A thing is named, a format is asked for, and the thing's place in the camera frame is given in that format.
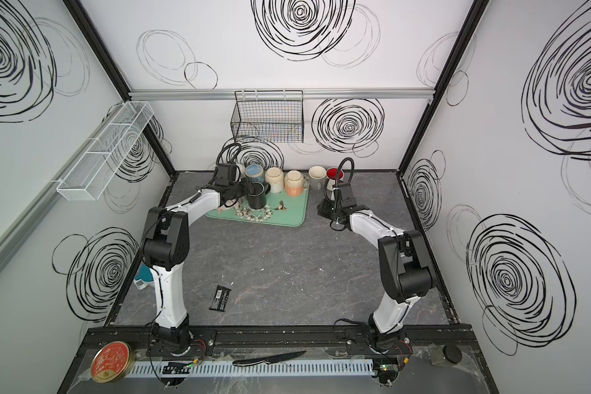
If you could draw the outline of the black mug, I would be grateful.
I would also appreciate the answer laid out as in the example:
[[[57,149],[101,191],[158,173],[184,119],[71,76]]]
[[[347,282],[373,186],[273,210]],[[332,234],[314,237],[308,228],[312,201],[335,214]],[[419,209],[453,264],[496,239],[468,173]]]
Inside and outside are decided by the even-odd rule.
[[[252,182],[251,191],[247,195],[248,205],[251,209],[262,209],[267,205],[267,194],[270,186],[267,183]]]

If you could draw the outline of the cream white mug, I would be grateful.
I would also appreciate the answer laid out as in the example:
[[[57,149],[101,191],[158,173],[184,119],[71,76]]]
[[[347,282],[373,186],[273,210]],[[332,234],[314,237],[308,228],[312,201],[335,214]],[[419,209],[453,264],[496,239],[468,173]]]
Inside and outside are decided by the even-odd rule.
[[[335,186],[336,181],[342,181],[344,177],[343,170],[340,170],[338,167],[332,167],[327,170],[327,185],[326,190],[331,193],[333,191],[333,187]]]

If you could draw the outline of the green floral tray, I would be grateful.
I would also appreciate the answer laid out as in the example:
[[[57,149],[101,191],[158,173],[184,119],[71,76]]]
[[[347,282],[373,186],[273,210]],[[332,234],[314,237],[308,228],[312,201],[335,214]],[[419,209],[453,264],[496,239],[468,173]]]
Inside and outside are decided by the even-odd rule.
[[[291,172],[285,172],[276,180],[265,176],[265,191],[256,200],[264,202],[261,208],[253,208],[250,205],[250,197],[242,197],[236,203],[228,202],[226,206],[209,211],[208,218],[230,220],[244,223],[256,223],[282,227],[298,227],[305,221],[305,215],[309,196],[309,177],[299,173],[300,177],[295,181],[295,188],[299,195],[290,195],[285,186],[285,181],[291,181]]]

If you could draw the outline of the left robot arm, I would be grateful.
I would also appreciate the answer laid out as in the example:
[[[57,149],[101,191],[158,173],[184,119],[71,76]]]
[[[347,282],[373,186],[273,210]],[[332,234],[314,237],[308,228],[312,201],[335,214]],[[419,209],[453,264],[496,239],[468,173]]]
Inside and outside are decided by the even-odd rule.
[[[242,145],[235,142],[222,148],[212,178],[193,195],[147,213],[140,256],[154,277],[156,316],[151,333],[174,356],[185,355],[197,344],[191,339],[182,281],[183,265],[190,252],[190,225],[251,193],[251,182],[241,178],[235,160],[222,160],[228,151],[238,154]]]

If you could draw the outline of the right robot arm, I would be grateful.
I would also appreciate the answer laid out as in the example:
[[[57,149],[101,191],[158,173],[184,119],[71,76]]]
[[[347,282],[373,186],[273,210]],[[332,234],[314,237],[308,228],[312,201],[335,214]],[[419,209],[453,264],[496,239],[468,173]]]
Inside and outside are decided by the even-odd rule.
[[[404,338],[402,329],[412,308],[436,287],[433,261],[420,231],[402,230],[359,205],[352,190],[355,161],[344,158],[334,177],[326,180],[318,215],[329,221],[333,231],[351,231],[377,249],[384,294],[369,317],[368,346],[379,354]]]

